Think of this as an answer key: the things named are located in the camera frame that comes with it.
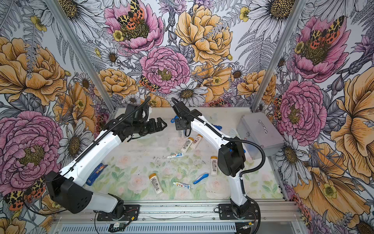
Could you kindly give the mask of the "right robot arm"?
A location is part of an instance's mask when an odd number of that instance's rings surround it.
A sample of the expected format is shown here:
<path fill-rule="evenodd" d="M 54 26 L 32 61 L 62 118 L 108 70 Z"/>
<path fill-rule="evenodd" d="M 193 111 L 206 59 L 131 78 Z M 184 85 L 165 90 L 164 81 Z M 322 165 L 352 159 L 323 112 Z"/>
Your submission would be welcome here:
<path fill-rule="evenodd" d="M 217 165 L 220 171 L 228 176 L 232 211 L 236 218 L 243 218 L 251 202 L 246 197 L 240 177 L 244 169 L 245 155 L 239 138 L 225 135 L 208 122 L 198 110 L 190 110 L 182 101 L 173 98 L 172 102 L 172 108 L 178 117 L 175 120 L 176 130 L 195 131 L 218 150 Z"/>

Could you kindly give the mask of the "white bottle yellow cap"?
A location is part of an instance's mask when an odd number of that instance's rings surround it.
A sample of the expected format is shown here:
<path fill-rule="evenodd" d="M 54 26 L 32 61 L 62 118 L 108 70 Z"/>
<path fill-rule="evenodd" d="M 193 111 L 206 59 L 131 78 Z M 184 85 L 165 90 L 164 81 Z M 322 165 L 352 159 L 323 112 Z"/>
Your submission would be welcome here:
<path fill-rule="evenodd" d="M 216 176 L 218 174 L 218 158 L 216 156 L 212 156 L 210 158 L 210 174 L 212 176 Z"/>
<path fill-rule="evenodd" d="M 201 140 L 203 139 L 203 136 L 198 134 L 195 138 L 194 138 L 194 141 L 192 142 L 190 148 L 191 149 L 196 149 L 197 146 L 199 145 L 199 143 L 201 142 Z"/>
<path fill-rule="evenodd" d="M 184 145 L 181 148 L 181 152 L 186 153 L 193 142 L 194 142 L 194 139 L 192 137 L 188 137 L 188 139 L 186 140 L 186 142 L 184 143 Z"/>

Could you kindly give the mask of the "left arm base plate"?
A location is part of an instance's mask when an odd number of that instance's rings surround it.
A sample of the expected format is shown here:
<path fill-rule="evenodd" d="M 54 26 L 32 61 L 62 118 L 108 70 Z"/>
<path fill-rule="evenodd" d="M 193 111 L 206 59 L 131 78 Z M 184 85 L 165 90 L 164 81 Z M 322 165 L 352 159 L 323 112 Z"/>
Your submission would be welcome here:
<path fill-rule="evenodd" d="M 98 212 L 97 221 L 137 221 L 140 205 L 125 204 L 119 210 L 112 213 Z"/>

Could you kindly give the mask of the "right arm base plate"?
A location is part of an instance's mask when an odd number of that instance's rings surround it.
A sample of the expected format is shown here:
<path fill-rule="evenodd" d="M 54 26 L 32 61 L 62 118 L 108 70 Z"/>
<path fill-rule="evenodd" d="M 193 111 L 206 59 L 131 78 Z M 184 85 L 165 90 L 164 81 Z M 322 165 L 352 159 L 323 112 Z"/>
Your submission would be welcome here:
<path fill-rule="evenodd" d="M 234 209 L 232 204 L 218 204 L 218 215 L 220 220 L 259 220 L 260 209 L 255 204 L 250 204 L 247 209 Z"/>

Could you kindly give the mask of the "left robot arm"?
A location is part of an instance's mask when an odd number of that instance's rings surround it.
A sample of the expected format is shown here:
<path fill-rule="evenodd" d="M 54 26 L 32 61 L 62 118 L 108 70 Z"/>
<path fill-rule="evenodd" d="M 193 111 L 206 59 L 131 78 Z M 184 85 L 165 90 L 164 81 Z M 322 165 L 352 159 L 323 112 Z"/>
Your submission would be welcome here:
<path fill-rule="evenodd" d="M 95 210 L 120 219 L 124 215 L 124 201 L 114 195 L 93 193 L 84 188 L 87 179 L 106 156 L 123 141 L 161 132 L 167 124 L 149 118 L 146 103 L 130 104 L 126 112 L 107 122 L 98 137 L 75 160 L 59 172 L 50 172 L 45 183 L 51 199 L 73 214 Z"/>

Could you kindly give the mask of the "blue lid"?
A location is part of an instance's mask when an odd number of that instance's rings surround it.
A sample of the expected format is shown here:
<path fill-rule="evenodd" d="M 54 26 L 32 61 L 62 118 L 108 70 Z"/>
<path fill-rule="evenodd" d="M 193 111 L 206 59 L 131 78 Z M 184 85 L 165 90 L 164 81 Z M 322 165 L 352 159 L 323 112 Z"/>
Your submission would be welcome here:
<path fill-rule="evenodd" d="M 222 126 L 220 126 L 220 125 L 214 125 L 214 127 L 216 128 L 216 129 L 218 129 L 219 131 L 221 131 L 222 130 Z"/>
<path fill-rule="evenodd" d="M 171 123 L 175 123 L 175 121 L 178 120 L 178 119 L 179 119 L 179 117 L 178 117 L 178 116 L 175 116 L 173 119 L 171 119 L 170 122 L 171 122 Z"/>

